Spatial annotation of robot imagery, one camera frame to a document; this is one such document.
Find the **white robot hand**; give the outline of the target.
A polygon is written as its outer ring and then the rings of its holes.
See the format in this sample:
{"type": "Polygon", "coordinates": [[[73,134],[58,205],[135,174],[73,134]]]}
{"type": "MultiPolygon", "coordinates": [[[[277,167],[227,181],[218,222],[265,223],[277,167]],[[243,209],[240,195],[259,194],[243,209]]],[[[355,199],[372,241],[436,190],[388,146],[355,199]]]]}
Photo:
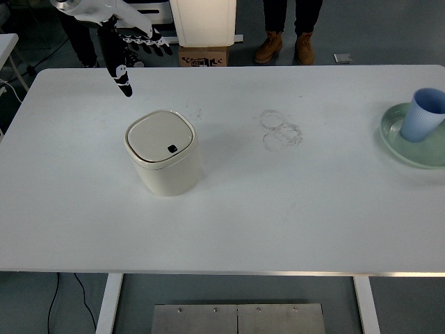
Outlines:
{"type": "Polygon", "coordinates": [[[80,22],[97,26],[106,69],[127,97],[133,94],[125,56],[129,45],[140,45],[158,56],[172,54],[168,41],[151,21],[125,1],[54,1],[53,5],[80,22]]]}

